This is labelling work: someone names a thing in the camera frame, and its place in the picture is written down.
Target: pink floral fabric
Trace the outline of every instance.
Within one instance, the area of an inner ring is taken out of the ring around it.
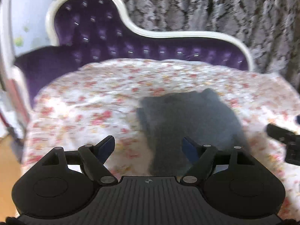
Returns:
[[[283,144],[267,137],[274,123],[300,133],[297,92],[276,74],[260,75],[185,61],[115,59],[87,64],[44,87],[28,126],[23,157],[26,172],[53,147],[66,151],[97,144],[108,135],[116,148],[105,166],[118,178],[147,176],[153,154],[135,110],[145,96],[211,88],[239,117],[252,155],[284,184],[279,216],[300,219],[300,167],[284,162]]]

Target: gray patterned curtain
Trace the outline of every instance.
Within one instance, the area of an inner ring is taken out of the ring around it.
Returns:
[[[299,89],[300,0],[123,1],[133,22],[146,30],[235,36],[250,48],[257,72],[278,72]]]

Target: black object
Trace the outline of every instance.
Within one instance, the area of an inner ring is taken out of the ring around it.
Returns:
[[[273,124],[268,124],[267,135],[286,145],[285,162],[300,166],[300,135],[280,128]]]
[[[296,122],[300,124],[300,115],[296,116]]]
[[[78,151],[52,149],[14,185],[21,214],[8,225],[96,224],[279,224],[285,198],[281,182],[236,146],[232,153],[184,138],[182,151],[193,164],[181,178],[122,177],[103,163],[113,152],[108,136]],[[83,174],[67,164],[81,166]],[[216,171],[219,166],[227,169]]]

